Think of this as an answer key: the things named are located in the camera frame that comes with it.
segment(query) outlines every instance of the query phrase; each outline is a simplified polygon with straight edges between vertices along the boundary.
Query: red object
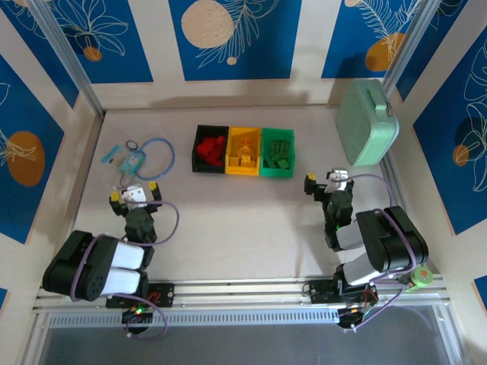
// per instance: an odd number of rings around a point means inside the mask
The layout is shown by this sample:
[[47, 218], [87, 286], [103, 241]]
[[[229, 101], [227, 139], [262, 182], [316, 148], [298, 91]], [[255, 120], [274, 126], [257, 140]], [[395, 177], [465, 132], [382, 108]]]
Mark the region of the red object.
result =
[[202, 143], [196, 148], [200, 158], [213, 166], [223, 166], [223, 145], [225, 137], [220, 135], [218, 138], [203, 137]]

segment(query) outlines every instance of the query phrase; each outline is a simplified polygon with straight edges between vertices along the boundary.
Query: white floor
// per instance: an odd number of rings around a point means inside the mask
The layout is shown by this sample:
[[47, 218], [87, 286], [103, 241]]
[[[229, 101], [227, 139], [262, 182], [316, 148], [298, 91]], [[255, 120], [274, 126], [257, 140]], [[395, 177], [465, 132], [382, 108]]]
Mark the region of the white floor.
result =
[[[361, 250], [328, 249], [320, 203], [303, 192], [304, 177], [315, 172], [325, 183], [332, 167], [349, 167], [336, 131], [334, 109], [322, 106], [185, 109], [110, 112], [105, 118], [75, 228], [93, 234], [123, 236], [125, 221], [109, 205], [119, 173], [100, 159], [115, 144], [140, 144], [153, 137], [169, 139], [177, 152], [172, 171], [158, 180], [163, 198], [178, 206], [179, 230], [156, 248], [149, 278], [171, 280], [289, 278], [331, 275], [340, 262]], [[198, 124], [294, 129], [296, 164], [292, 179], [198, 174], [191, 170], [191, 151]], [[169, 149], [154, 143], [140, 173], [157, 174], [170, 161]], [[379, 166], [351, 168], [376, 173]], [[375, 179], [358, 179], [355, 211], [388, 204], [386, 189]], [[154, 214], [160, 239], [170, 232], [169, 207]]]

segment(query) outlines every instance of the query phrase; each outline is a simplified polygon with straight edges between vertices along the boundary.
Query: coiled blue cable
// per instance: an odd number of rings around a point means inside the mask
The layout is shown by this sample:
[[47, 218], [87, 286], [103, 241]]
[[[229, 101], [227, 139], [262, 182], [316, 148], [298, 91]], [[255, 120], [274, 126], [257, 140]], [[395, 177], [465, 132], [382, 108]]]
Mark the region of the coiled blue cable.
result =
[[151, 138], [148, 141], [146, 141], [136, 152], [139, 152], [140, 154], [145, 155], [144, 148], [146, 148], [147, 146], [149, 146], [153, 142], [164, 142], [165, 144], [167, 144], [170, 148], [170, 152], [172, 153], [173, 157], [172, 157], [170, 164], [167, 167], [167, 169], [165, 171], [163, 171], [162, 173], [160, 173], [159, 175], [145, 177], [145, 176], [140, 176], [138, 173], [135, 173], [135, 175], [140, 180], [149, 181], [149, 180], [159, 179], [160, 177], [166, 175], [173, 168], [174, 163], [176, 162], [176, 151], [174, 150], [174, 146], [165, 138]]

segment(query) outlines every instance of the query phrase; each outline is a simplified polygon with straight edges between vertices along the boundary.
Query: metal frame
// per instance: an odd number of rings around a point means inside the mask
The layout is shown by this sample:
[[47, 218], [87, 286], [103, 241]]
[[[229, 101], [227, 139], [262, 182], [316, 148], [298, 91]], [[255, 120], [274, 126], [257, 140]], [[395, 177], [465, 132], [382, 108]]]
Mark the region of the metal frame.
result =
[[44, 0], [26, 0], [26, 3], [32, 17], [39, 24], [39, 28], [43, 31], [44, 36], [46, 36], [59, 61], [61, 61], [65, 70], [68, 72], [69, 77], [84, 95], [95, 114], [100, 118], [103, 117], [103, 108], [91, 86], [90, 79], [81, 66], [75, 51], [69, 45], [68, 40], [47, 3]]
[[419, 41], [425, 34], [426, 29], [428, 29], [431, 19], [433, 19], [434, 13], [438, 10], [442, 0], [419, 1], [422, 1], [422, 5], [412, 19], [404, 41], [401, 42], [396, 56], [384, 75], [384, 91], [388, 97], [396, 90], [397, 81], [403, 74], [404, 68], [406, 68], [412, 54], [416, 51]]
[[[253, 280], [172, 281], [175, 284], [173, 308], [164, 309], [169, 326], [184, 325], [271, 325], [332, 323], [337, 309], [345, 304], [312, 305], [303, 285], [316, 278]], [[377, 286], [379, 305], [399, 290]], [[450, 312], [450, 298], [441, 275], [433, 283], [410, 294], [403, 294], [396, 306], [432, 306], [450, 363], [465, 362], [463, 350]], [[71, 302], [68, 297], [40, 290], [36, 298], [32, 335], [19, 364], [35, 364], [40, 359], [46, 329], [120, 327], [122, 309], [107, 309], [105, 300]], [[357, 306], [348, 303], [346, 306]], [[154, 324], [163, 325], [159, 316]]]
[[[296, 309], [358, 306], [358, 303], [334, 303], [312, 305], [310, 297], [303, 292], [303, 285], [313, 278], [171, 281], [175, 284], [172, 310], [227, 310], [227, 309]], [[385, 303], [396, 295], [400, 286], [377, 286], [379, 303]], [[450, 298], [441, 275], [435, 275], [433, 283], [411, 294], [402, 295], [396, 302], [401, 306], [431, 305], [438, 301], [449, 303]], [[78, 313], [112, 312], [122, 309], [107, 309], [105, 299], [94, 302], [72, 302], [68, 297], [40, 290], [34, 302], [33, 313]]]

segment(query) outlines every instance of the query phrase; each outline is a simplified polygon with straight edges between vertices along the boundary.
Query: mint green box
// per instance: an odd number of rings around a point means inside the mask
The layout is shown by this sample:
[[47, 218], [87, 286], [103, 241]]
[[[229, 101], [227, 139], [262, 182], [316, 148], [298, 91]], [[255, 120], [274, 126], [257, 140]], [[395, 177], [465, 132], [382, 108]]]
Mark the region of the mint green box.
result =
[[336, 127], [351, 165], [380, 162], [399, 134], [399, 122], [380, 81], [351, 82], [340, 105]]

